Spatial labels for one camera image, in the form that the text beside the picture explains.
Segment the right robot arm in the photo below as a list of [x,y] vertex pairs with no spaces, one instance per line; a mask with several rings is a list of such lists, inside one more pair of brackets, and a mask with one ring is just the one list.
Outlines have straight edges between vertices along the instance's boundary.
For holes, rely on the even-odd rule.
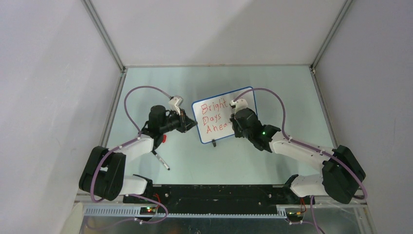
[[295,204],[310,195],[328,195],[342,204],[348,204],[352,199],[366,199],[366,191],[356,195],[366,174],[348,147],[322,148],[298,142],[284,136],[278,127],[261,124],[249,108],[233,113],[230,121],[235,137],[247,139],[259,151],[288,156],[317,170],[315,175],[292,175],[288,179],[283,191],[286,202]]

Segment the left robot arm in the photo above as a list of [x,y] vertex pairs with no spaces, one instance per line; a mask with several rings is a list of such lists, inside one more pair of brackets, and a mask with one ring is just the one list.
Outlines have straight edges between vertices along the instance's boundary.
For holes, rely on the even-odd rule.
[[120,195],[135,194],[142,203],[152,201],[154,190],[150,179],[140,175],[126,175],[125,168],[138,157],[153,153],[166,139],[166,133],[186,133],[197,122],[184,109],[167,110],[162,105],[152,106],[140,136],[113,149],[96,146],[92,149],[79,180],[79,189],[112,201]]

